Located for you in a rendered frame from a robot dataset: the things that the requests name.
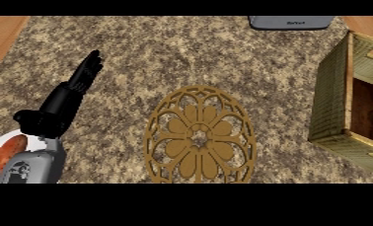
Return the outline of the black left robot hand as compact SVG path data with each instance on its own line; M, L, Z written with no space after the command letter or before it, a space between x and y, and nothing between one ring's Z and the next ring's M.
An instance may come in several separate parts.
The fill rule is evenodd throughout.
M25 134L55 139L72 123L83 96L103 67L99 51L93 50L81 61L69 79L61 82L37 111L21 110L13 119Z

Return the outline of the brown openwork oval placemat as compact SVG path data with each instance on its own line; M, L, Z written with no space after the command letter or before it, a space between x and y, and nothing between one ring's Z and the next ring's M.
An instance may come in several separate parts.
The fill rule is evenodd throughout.
M156 183L245 183L254 170L257 143L237 101L208 86L167 95L150 115L145 159Z

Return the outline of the green wicker basket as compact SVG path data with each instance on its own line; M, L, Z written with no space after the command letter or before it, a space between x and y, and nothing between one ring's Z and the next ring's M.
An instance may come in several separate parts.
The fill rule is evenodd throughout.
M373 172L373 37L354 31L319 64L308 141Z

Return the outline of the white plate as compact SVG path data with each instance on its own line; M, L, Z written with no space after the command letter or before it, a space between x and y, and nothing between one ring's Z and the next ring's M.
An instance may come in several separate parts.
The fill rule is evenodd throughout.
M7 132L6 134L0 135L0 147L13 136L21 135L21 134L22 134L22 131L16 129ZM37 150L43 150L47 148L46 142L35 135L27 134L27 138L28 138L27 151L34 152Z

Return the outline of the orange-brown sausage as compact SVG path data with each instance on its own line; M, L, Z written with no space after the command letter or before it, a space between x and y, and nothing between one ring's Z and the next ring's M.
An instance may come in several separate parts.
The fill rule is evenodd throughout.
M28 137L24 134L13 136L0 146L0 173L12 157L21 153L28 146Z

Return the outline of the grey appliance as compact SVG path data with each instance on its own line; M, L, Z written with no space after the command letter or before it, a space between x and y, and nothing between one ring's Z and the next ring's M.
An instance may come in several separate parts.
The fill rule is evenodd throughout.
M329 27L333 16L249 16L251 27L264 31L314 31Z

